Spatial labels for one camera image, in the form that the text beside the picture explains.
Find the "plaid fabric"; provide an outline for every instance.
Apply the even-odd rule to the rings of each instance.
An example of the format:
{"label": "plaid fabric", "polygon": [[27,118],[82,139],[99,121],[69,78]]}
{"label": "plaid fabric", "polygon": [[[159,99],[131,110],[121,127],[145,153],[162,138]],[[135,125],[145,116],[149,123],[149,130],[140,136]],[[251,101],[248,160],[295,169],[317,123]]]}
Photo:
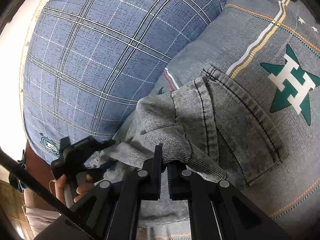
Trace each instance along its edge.
{"label": "plaid fabric", "polygon": [[45,161],[59,140],[111,139],[226,0],[50,0],[24,71],[24,120]]}

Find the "green star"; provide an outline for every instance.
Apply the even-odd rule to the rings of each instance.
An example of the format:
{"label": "green star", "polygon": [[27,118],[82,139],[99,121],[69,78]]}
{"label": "green star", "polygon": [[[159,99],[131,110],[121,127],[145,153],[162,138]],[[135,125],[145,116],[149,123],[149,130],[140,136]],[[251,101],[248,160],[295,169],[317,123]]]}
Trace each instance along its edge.
{"label": "green star", "polygon": [[[282,85],[284,86],[284,88],[282,88],[282,91],[279,89],[279,87],[276,90],[271,108],[270,108],[270,112],[274,113],[276,111],[282,110],[288,106],[291,105],[291,103],[289,102],[288,98],[289,97],[293,97],[295,98],[297,96],[297,94],[299,93],[299,91],[297,91],[297,84],[294,87],[294,84],[292,84],[289,80],[293,80],[296,79],[300,85],[303,85],[306,80],[303,77],[303,75],[306,73],[308,74],[308,76],[310,77],[310,79],[312,81],[310,81],[309,83],[314,83],[313,85],[315,85],[315,87],[320,85],[320,78],[307,72],[302,70],[300,63],[296,57],[296,55],[294,54],[293,50],[291,49],[291,47],[289,46],[289,44],[287,44],[287,49],[286,49],[286,54],[296,63],[299,65],[299,67],[297,69],[292,68],[292,70],[290,71],[290,73],[286,73],[286,75],[288,76],[288,79],[284,79],[282,82]],[[279,74],[282,72],[282,70],[284,69],[285,65],[273,65],[273,64],[269,64],[269,63],[260,63],[260,66],[263,67],[266,71],[268,71],[270,74],[269,78],[271,76],[274,77],[274,79],[280,79],[279,78]],[[311,113],[310,113],[310,99],[309,99],[309,93],[306,92],[304,95],[303,100],[301,101],[300,105],[298,107],[301,108],[301,113],[302,116],[304,117],[304,119],[306,120],[307,124],[310,126],[311,125]]]}

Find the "blue plaid pillow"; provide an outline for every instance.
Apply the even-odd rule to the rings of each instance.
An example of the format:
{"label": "blue plaid pillow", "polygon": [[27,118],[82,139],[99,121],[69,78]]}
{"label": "blue plaid pillow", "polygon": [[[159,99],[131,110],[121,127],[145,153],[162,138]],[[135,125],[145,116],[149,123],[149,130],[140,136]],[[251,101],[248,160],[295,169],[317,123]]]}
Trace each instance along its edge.
{"label": "blue plaid pillow", "polygon": [[30,42],[24,120],[51,163],[59,140],[111,139],[226,0],[50,0]]}

